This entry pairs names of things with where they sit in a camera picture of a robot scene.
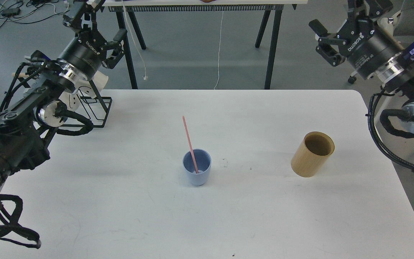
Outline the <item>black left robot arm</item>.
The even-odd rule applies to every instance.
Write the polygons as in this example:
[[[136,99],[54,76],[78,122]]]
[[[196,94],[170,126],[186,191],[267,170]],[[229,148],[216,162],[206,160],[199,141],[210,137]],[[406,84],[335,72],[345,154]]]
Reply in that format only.
[[[48,146],[53,137],[81,136],[95,128],[92,120],[69,108],[61,100],[82,90],[80,81],[90,85],[87,100],[98,100],[108,116],[112,99],[102,97],[93,78],[100,66],[113,69],[124,56],[127,35],[120,28],[111,41],[97,29],[96,13],[103,0],[74,0],[63,16],[63,25],[74,31],[74,38],[57,59],[41,51],[26,57],[0,105],[0,192],[7,178],[22,169],[35,169],[50,158]],[[19,223],[23,200],[0,193],[0,240],[41,247],[40,235]]]

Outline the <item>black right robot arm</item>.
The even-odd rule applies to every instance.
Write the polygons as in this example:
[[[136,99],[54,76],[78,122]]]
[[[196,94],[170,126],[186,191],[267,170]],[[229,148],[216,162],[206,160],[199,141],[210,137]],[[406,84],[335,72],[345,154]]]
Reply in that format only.
[[[401,46],[378,23],[393,8],[389,0],[349,0],[347,18],[335,33],[329,33],[319,20],[309,22],[316,34],[319,53],[331,66],[347,61],[363,79],[377,77],[381,91],[368,105],[368,129],[378,149],[392,162],[411,169],[414,164],[393,153],[381,141],[374,117],[379,100],[397,93],[408,98],[399,109],[384,109],[379,115],[383,128],[391,135],[414,139],[414,42]]]

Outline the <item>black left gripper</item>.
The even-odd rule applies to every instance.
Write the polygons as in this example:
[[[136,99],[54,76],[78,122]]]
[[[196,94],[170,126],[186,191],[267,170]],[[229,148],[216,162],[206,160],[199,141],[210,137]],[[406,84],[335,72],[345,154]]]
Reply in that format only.
[[[74,38],[57,60],[71,64],[89,81],[102,65],[114,69],[124,56],[123,44],[127,30],[120,28],[112,41],[106,42],[97,29],[96,13],[105,0],[74,0],[63,15],[63,25],[74,31]]]

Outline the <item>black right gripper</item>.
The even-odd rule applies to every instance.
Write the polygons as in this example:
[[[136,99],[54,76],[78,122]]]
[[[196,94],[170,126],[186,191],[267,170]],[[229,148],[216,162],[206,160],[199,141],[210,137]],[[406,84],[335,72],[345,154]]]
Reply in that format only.
[[[335,67],[347,59],[354,68],[348,81],[356,76],[368,79],[377,76],[390,81],[404,72],[398,58],[403,47],[375,20],[393,9],[390,0],[348,0],[347,20],[337,34],[330,34],[324,25],[314,19],[309,27],[316,35],[316,52]]]

